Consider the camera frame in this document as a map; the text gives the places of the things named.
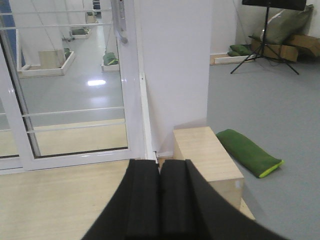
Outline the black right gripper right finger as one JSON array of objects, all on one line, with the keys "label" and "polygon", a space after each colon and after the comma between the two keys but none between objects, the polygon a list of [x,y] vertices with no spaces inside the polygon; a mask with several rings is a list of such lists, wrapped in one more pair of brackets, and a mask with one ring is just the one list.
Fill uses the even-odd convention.
[{"label": "black right gripper right finger", "polygon": [[282,240],[226,201],[191,160],[166,160],[160,171],[164,240]]}]

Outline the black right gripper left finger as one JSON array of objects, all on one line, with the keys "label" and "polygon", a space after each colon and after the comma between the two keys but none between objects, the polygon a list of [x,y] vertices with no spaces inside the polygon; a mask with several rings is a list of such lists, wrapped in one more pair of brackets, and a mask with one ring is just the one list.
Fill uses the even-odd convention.
[{"label": "black right gripper left finger", "polygon": [[160,237],[160,173],[153,160],[130,159],[112,198],[84,240],[157,240]]}]

